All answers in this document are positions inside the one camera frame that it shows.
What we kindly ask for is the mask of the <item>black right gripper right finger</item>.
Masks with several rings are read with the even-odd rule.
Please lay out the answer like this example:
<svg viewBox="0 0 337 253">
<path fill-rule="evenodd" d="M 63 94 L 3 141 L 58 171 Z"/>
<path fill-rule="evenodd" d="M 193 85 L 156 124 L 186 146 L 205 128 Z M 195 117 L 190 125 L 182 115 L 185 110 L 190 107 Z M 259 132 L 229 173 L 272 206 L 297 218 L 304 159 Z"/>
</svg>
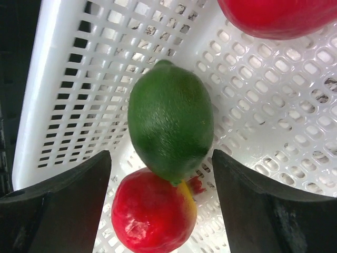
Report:
<svg viewBox="0 0 337 253">
<path fill-rule="evenodd" d="M 336 252 L 336 199 L 262 175 L 221 150 L 213 172 L 231 252 Z"/>
</svg>

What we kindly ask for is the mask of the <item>green fake fruit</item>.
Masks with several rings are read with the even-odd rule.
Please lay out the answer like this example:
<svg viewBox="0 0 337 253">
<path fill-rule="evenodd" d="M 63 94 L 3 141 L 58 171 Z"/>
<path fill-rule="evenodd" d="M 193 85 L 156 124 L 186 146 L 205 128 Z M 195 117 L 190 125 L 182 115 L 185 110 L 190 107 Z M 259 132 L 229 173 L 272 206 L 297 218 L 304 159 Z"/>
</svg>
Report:
<svg viewBox="0 0 337 253">
<path fill-rule="evenodd" d="M 158 61 L 135 83 L 127 120 L 138 156 L 174 186 L 201 164 L 213 142 L 206 87 L 194 73 L 168 60 Z"/>
</svg>

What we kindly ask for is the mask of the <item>red fruit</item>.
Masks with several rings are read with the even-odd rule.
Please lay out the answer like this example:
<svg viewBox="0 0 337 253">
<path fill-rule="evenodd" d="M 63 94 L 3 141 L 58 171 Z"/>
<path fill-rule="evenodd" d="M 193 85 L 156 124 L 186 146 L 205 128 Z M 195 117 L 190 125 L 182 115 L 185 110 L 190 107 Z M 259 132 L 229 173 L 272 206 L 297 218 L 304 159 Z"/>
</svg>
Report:
<svg viewBox="0 0 337 253">
<path fill-rule="evenodd" d="M 205 192 L 198 176 L 176 187 L 148 168 L 127 175 L 115 193 L 111 221 L 132 252 L 172 252 L 190 237 L 197 220 L 194 196 Z"/>
</svg>

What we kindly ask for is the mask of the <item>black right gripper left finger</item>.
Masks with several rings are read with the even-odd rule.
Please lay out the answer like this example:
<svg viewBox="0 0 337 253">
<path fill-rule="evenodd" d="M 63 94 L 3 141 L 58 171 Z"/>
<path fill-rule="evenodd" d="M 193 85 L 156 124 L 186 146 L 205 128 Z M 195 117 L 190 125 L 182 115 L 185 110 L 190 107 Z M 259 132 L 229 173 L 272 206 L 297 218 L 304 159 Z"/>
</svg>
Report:
<svg viewBox="0 0 337 253">
<path fill-rule="evenodd" d="M 1 252 L 92 252 L 110 173 L 104 150 L 1 197 Z"/>
</svg>

